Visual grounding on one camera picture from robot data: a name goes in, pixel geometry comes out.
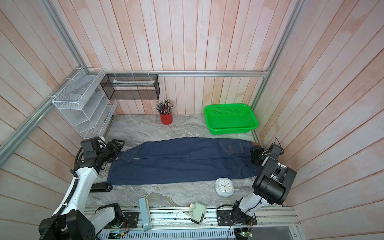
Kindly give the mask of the green plastic basket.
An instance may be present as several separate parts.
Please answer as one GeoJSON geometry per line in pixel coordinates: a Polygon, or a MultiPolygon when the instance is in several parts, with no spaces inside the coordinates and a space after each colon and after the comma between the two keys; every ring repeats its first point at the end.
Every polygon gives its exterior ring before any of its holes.
{"type": "Polygon", "coordinates": [[[213,135],[248,133],[259,125],[251,107],[246,104],[209,105],[204,108],[204,115],[213,135]]]}

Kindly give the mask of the dark blue denim trousers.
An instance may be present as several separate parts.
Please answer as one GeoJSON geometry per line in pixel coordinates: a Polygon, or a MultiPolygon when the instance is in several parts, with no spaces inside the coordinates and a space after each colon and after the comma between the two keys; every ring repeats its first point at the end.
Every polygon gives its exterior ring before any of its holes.
{"type": "Polygon", "coordinates": [[[261,166],[252,162],[258,146],[239,139],[177,138],[146,142],[119,154],[107,182],[114,186],[246,179],[261,166]]]}

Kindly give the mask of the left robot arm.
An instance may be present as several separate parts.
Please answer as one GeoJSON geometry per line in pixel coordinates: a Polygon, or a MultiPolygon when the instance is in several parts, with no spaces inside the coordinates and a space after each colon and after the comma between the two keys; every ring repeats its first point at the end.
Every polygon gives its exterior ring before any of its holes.
{"type": "Polygon", "coordinates": [[[41,240],[95,240],[105,226],[120,228],[126,225],[119,204],[102,206],[90,216],[85,216],[85,205],[94,181],[104,163],[118,157],[125,141],[113,139],[105,143],[101,137],[81,142],[70,171],[73,179],[68,191],[50,218],[39,225],[41,240]]]}

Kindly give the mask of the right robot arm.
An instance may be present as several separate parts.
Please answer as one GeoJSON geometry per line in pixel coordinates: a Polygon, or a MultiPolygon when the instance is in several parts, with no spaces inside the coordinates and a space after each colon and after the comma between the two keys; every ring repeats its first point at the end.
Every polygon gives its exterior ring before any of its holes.
{"type": "Polygon", "coordinates": [[[262,171],[252,185],[254,191],[235,202],[231,211],[234,224],[248,224],[260,208],[280,205],[286,200],[297,172],[279,162],[283,153],[280,145],[271,144],[267,150],[255,155],[254,163],[260,164],[262,171]]]}

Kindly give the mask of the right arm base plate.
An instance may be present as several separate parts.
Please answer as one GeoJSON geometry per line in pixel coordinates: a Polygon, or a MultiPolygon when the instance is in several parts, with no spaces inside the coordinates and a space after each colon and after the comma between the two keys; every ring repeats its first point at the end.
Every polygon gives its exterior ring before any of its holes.
{"type": "MultiPolygon", "coordinates": [[[[230,226],[233,223],[231,216],[231,210],[218,209],[217,214],[217,224],[218,226],[230,226]]],[[[258,224],[257,219],[253,217],[248,223],[241,223],[240,220],[234,223],[233,226],[256,226],[258,224]]]]}

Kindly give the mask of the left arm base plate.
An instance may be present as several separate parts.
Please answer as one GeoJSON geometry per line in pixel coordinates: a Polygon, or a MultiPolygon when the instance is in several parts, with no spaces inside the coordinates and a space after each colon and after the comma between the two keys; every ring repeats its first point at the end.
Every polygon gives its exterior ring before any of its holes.
{"type": "Polygon", "coordinates": [[[125,212],[123,211],[124,219],[120,224],[117,225],[106,225],[104,229],[117,229],[117,230],[128,230],[135,229],[138,225],[139,212],[125,212]]]}

